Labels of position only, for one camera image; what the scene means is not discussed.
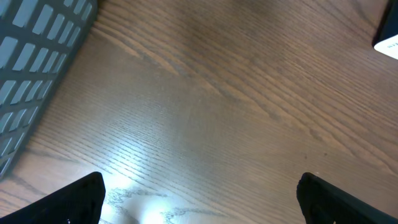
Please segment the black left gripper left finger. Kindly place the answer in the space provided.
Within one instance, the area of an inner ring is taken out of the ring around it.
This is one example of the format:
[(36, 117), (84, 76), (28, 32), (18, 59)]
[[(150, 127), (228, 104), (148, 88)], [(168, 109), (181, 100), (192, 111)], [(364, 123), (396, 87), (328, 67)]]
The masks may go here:
[(64, 188), (1, 218), (1, 224), (97, 224), (106, 189), (100, 172), (92, 172)]

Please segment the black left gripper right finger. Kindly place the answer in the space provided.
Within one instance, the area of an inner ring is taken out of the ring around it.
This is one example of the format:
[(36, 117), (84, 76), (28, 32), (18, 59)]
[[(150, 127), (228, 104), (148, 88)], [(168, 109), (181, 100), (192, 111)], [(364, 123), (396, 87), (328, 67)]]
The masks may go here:
[(303, 173), (296, 194), (306, 224), (397, 223), (396, 218), (309, 172)]

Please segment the white barcode scanner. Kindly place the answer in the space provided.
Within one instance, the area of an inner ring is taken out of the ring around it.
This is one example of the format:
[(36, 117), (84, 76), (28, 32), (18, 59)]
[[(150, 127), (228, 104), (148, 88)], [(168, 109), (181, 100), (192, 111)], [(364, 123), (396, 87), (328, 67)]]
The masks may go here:
[(397, 59), (397, 0), (388, 1), (372, 46), (374, 50)]

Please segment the grey plastic mesh basket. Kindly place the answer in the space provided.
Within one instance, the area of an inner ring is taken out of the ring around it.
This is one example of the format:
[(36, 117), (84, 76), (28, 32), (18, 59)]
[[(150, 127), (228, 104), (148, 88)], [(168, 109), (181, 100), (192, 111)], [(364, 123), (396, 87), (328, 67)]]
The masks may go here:
[(2, 178), (24, 151), (97, 12), (97, 0), (1, 0)]

